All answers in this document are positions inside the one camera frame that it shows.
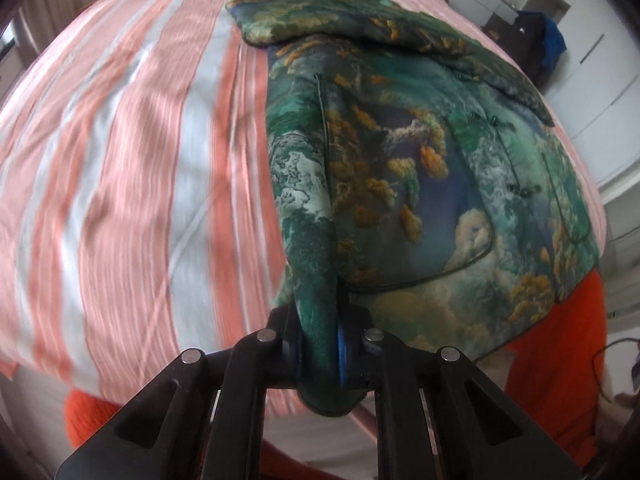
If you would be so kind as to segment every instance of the blue clothing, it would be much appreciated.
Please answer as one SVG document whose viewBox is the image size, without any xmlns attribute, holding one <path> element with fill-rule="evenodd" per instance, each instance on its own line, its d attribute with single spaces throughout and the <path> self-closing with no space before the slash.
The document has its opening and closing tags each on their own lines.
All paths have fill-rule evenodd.
<svg viewBox="0 0 640 480">
<path fill-rule="evenodd" d="M 545 48 L 545 57 L 542 58 L 540 64 L 552 70 L 555 68 L 560 55 L 566 50 L 566 43 L 562 32 L 558 29 L 556 22 L 542 12 L 530 12 L 528 10 L 520 10 L 520 15 L 524 14 L 542 14 L 545 17 L 545 36 L 542 39 L 542 46 Z"/>
</svg>

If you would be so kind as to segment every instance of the metal pin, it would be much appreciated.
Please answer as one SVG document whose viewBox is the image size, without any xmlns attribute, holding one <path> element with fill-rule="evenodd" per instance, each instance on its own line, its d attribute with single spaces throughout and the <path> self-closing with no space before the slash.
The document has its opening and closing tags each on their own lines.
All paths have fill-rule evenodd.
<svg viewBox="0 0 640 480">
<path fill-rule="evenodd" d="M 261 343 L 268 343 L 269 341 L 273 341 L 277 336 L 278 334 L 276 334 L 276 331 L 272 330 L 271 328 L 263 328 L 256 334 L 258 341 L 260 341 Z"/>
<path fill-rule="evenodd" d="M 197 363 L 201 357 L 202 354 L 197 348 L 189 348 L 188 350 L 182 352 L 182 362 L 186 365 Z"/>
<path fill-rule="evenodd" d="M 367 328 L 364 331 L 364 339 L 367 341 L 371 341 L 375 343 L 377 341 L 382 341 L 385 338 L 385 333 L 382 332 L 379 328 Z"/>
<path fill-rule="evenodd" d="M 453 346 L 445 346 L 440 350 L 440 355 L 445 361 L 450 363 L 460 359 L 460 351 L 457 348 L 453 348 Z"/>
</svg>

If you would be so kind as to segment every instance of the orange fabric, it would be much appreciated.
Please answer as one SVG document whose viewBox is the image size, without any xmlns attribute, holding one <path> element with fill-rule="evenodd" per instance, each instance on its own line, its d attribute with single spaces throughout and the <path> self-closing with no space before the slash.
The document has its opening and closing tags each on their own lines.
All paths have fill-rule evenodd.
<svg viewBox="0 0 640 480">
<path fill-rule="evenodd" d="M 119 409 L 117 404 L 96 399 L 80 390 L 71 390 L 65 401 L 66 433 L 71 446 L 82 446 Z M 277 480 L 342 480 L 293 460 L 267 441 L 262 443 L 260 472 Z"/>
<path fill-rule="evenodd" d="M 598 384 L 592 357 L 607 343 L 602 279 L 596 270 L 539 325 L 509 345 L 517 352 L 506 392 L 577 463 L 596 453 Z M 596 360 L 602 376 L 603 356 Z"/>
<path fill-rule="evenodd" d="M 71 390 L 65 400 L 66 434 L 71 446 L 74 449 L 82 446 L 119 409 L 117 404 L 96 399 L 80 390 Z"/>
</svg>

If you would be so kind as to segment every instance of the striped bedsheet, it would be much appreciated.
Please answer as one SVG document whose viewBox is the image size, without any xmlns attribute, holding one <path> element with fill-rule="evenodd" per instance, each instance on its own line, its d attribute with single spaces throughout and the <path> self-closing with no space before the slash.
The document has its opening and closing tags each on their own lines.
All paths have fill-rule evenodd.
<svg viewBox="0 0 640 480">
<path fill-rule="evenodd" d="M 0 114 L 0 352 L 125 402 L 182 349 L 264 326 L 285 259 L 266 53 L 228 0 L 99 0 Z M 443 0 L 394 0 L 488 38 Z M 604 211 L 568 137 L 601 247 Z M 285 413 L 290 398 L 273 396 Z"/>
</svg>

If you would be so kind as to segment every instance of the pink and white striped sheet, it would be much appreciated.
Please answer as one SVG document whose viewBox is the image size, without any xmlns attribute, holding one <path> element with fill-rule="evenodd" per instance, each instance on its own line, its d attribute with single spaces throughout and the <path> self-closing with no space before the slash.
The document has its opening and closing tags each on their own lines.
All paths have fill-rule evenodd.
<svg viewBox="0 0 640 480">
<path fill-rule="evenodd" d="M 125 402 L 263 327 L 285 257 L 264 51 L 228 0 L 99 0 L 0 113 L 0 352 Z M 394 0 L 501 52 L 443 0 Z M 604 211 L 568 137 L 601 247 Z M 272 397 L 286 413 L 292 402 Z"/>
</svg>

